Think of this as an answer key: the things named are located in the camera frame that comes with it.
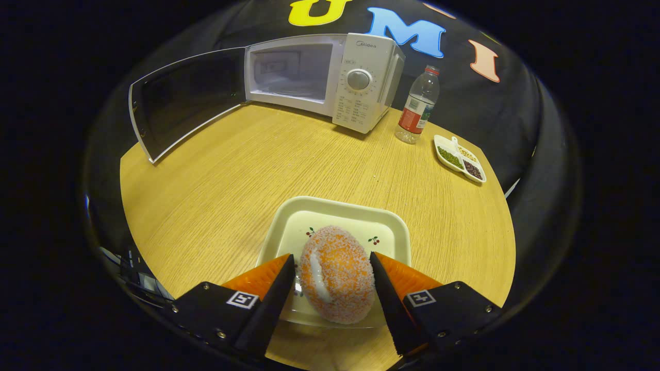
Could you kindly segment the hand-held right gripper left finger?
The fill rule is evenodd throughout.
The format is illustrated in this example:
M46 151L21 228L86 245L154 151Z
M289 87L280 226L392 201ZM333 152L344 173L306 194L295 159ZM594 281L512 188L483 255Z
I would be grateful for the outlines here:
M170 303L170 321L212 348L262 358L294 277L294 256L285 254L224 284L200 282Z

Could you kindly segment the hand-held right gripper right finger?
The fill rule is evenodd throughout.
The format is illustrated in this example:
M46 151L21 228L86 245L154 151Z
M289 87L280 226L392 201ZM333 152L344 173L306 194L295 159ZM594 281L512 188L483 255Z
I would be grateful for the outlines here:
M443 284L373 251L375 289L396 352L445 355L488 330L502 308L460 280Z

